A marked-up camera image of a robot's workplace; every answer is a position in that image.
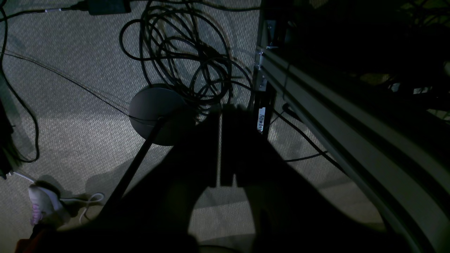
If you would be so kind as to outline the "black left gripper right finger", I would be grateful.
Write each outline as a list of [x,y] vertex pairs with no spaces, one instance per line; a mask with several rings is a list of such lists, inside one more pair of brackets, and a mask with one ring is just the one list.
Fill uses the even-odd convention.
[[257,236],[254,253],[410,253],[398,234],[341,212],[287,164],[256,129],[252,114],[222,110],[221,184],[242,187]]

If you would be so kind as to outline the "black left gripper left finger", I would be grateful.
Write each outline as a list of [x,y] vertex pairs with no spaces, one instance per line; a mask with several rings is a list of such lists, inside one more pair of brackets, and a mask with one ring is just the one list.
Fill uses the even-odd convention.
[[193,208],[216,182],[218,123],[211,112],[123,197],[108,201],[82,226],[60,231],[39,224],[21,240],[23,253],[193,253]]

